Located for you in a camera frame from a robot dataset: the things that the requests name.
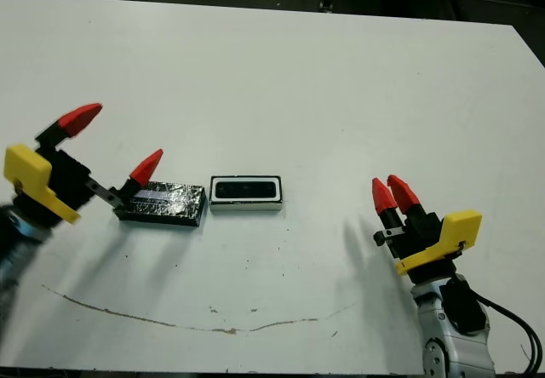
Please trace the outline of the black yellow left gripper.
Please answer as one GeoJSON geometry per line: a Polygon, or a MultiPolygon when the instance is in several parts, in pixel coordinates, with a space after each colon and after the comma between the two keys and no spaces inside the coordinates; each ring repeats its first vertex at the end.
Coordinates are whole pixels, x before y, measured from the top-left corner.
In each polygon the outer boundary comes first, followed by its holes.
{"type": "Polygon", "coordinates": [[[162,148],[140,162],[120,189],[110,190],[92,179],[87,167],[53,149],[83,131],[101,110],[101,103],[92,103],[59,117],[36,137],[41,146],[36,151],[23,144],[7,148],[3,174],[14,185],[13,205],[38,225],[75,224],[80,218],[78,210],[94,196],[116,208],[150,181],[164,154],[162,148]]]}

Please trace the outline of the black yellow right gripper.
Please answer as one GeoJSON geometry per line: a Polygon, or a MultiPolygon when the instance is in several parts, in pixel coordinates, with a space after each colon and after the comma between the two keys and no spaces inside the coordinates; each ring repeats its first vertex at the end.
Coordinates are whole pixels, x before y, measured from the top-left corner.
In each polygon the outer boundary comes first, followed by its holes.
{"type": "Polygon", "coordinates": [[[387,186],[378,178],[372,180],[375,210],[384,226],[373,239],[378,246],[388,246],[398,275],[413,283],[453,275],[453,260],[476,243],[482,214],[468,209],[441,220],[434,212],[426,214],[416,194],[397,175],[388,176],[387,186]]]}

